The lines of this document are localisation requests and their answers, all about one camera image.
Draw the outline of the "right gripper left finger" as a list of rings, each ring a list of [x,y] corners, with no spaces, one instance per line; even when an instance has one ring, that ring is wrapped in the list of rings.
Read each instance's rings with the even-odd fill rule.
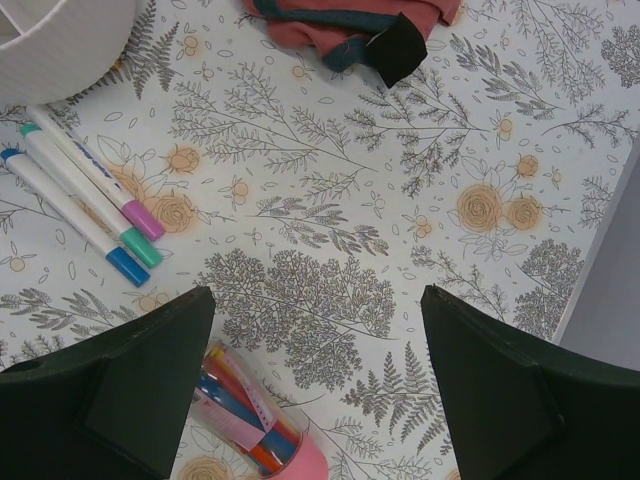
[[[4,479],[167,479],[209,341],[196,287],[1,374]]]

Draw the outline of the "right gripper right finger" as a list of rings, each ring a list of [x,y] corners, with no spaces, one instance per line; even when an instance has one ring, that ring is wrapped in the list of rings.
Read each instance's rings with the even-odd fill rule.
[[[638,372],[518,330],[436,285],[421,311],[462,478],[638,478]]]

